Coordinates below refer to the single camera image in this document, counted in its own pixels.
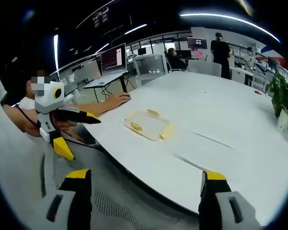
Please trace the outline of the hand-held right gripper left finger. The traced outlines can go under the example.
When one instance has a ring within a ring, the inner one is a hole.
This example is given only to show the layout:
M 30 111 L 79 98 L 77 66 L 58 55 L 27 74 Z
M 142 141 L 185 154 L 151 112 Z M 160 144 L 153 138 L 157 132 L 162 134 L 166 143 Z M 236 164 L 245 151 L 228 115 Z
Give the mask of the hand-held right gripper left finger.
M 59 188 L 45 192 L 27 230 L 89 230 L 92 212 L 91 170 L 67 174 Z

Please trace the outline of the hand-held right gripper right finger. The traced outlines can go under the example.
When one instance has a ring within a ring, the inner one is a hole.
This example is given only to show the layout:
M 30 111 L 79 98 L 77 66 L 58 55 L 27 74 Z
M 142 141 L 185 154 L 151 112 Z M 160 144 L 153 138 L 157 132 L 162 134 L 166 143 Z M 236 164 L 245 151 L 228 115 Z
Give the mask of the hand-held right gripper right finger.
M 232 191 L 221 173 L 204 170 L 199 212 L 201 230 L 260 230 L 254 207 Z

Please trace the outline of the person's left hand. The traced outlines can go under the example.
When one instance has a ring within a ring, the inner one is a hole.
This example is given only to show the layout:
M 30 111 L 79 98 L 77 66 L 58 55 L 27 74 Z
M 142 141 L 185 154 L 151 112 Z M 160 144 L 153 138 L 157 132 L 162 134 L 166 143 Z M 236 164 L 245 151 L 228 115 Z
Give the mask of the person's left hand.
M 52 118 L 53 121 L 53 125 L 56 129 L 60 130 L 60 131 L 67 131 L 69 130 L 71 127 L 74 127 L 75 124 L 71 124 L 68 121 L 61 121 L 58 120 L 57 118 L 53 117 Z

